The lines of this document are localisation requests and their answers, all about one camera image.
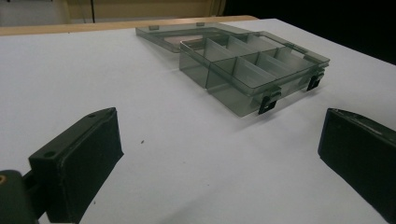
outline white table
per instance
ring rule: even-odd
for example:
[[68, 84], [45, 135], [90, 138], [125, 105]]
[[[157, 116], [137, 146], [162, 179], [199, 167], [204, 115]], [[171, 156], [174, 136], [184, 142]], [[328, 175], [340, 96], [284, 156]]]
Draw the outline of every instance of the white table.
[[226, 23], [330, 66], [316, 89], [238, 118], [178, 70], [178, 54], [134, 29], [1, 36], [0, 170], [24, 175], [48, 141], [115, 106], [125, 155], [81, 223], [386, 223], [319, 158], [318, 143], [329, 107], [396, 130], [396, 66], [283, 21]]

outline black latch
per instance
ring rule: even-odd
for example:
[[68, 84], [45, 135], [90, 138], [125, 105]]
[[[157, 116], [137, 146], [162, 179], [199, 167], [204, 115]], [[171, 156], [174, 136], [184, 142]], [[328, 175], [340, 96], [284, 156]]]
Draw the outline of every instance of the black latch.
[[306, 88], [306, 90], [311, 91], [312, 89], [316, 88], [319, 85], [319, 82], [323, 78], [323, 76], [324, 76], [324, 69], [320, 68], [318, 74], [312, 76], [311, 79], [309, 80], [308, 88]]
[[262, 97], [262, 104], [260, 105], [259, 115], [267, 112], [270, 109], [273, 109], [276, 105], [276, 101], [280, 98], [282, 93], [280, 92], [280, 88], [277, 88], [277, 91], [271, 92], [269, 95], [264, 95]]

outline plastic storage box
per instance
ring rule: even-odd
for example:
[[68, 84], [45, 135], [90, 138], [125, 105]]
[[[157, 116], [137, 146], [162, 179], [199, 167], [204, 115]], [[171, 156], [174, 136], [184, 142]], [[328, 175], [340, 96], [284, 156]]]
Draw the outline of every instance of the plastic storage box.
[[154, 28], [136, 33], [179, 52], [179, 69], [239, 117], [314, 89], [329, 66], [329, 59], [267, 32], [220, 23]]

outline transparent plastic box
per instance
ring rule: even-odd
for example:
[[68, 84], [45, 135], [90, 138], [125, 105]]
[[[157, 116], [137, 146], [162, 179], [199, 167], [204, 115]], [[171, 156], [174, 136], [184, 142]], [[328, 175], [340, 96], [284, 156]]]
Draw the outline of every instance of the transparent plastic box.
[[136, 34], [179, 53], [179, 69], [237, 116], [314, 89], [329, 59], [267, 32], [221, 23], [150, 26]]

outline open box lid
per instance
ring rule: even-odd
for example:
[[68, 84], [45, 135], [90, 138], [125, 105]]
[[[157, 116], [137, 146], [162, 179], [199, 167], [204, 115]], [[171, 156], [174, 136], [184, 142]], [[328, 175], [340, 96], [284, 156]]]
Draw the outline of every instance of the open box lid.
[[151, 25], [136, 28], [138, 36], [174, 53], [180, 52], [180, 41], [247, 33], [251, 33], [251, 31], [217, 22], [196, 22], [164, 26]]

